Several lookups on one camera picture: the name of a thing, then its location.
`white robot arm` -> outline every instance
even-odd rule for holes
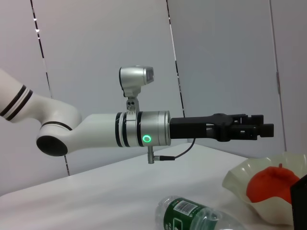
[[[127,111],[93,114],[82,121],[79,111],[64,102],[39,96],[0,69],[0,116],[17,123],[34,118],[41,123],[36,144],[51,156],[98,147],[148,147],[148,162],[174,160],[154,157],[153,146],[170,145],[176,138],[257,139],[272,137],[273,125],[263,116],[216,114],[209,117],[170,119],[168,111],[141,112],[141,86],[154,80],[151,67],[134,66],[119,70],[119,82],[127,97]]]

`orange object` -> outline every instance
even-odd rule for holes
[[[253,203],[278,196],[291,204],[290,187],[299,178],[289,169],[268,167],[255,174],[248,183],[246,195]]]

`table surface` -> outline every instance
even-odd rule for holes
[[[156,155],[175,156],[189,145]],[[292,230],[265,223],[222,188],[228,170],[244,160],[195,145],[176,161],[149,165],[144,155],[117,162],[1,196],[0,229],[154,230],[159,201],[178,195],[229,213],[248,230]]]

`plastic bottle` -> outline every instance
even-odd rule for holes
[[[155,223],[157,230],[246,230],[230,215],[179,196],[160,201]]]

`bowl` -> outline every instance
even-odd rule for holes
[[[268,223],[293,225],[292,205],[287,201],[279,197],[271,197],[258,203],[252,203],[246,196],[248,183],[256,173],[269,166],[278,167],[280,163],[283,164],[283,168],[293,171],[299,178],[307,174],[307,155],[284,152],[281,155],[244,161],[227,173],[222,186]]]

